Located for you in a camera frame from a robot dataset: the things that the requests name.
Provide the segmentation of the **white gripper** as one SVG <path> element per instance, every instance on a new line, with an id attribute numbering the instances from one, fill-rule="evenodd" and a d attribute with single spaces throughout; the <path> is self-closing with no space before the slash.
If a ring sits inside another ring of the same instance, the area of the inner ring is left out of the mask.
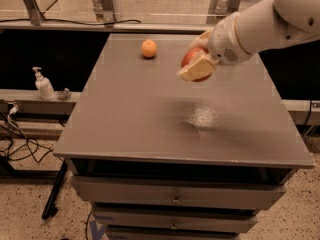
<path id="1" fill-rule="evenodd" d="M 236 22 L 240 13 L 235 12 L 220 20 L 213 30 L 207 30 L 191 41 L 188 48 L 202 48 L 209 53 L 199 52 L 191 62 L 181 68 L 177 75 L 184 81 L 193 81 L 212 75 L 217 64 L 234 65 L 251 57 L 240 44 Z"/>

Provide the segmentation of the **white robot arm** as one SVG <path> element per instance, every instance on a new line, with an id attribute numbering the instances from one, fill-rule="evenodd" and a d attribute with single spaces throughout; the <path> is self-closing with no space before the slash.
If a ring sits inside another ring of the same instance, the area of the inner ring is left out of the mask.
<path id="1" fill-rule="evenodd" d="M 264 50 L 319 38 L 320 0 L 261 0 L 196 37 L 177 75 L 185 81 L 203 81 L 219 65 L 234 65 Z"/>

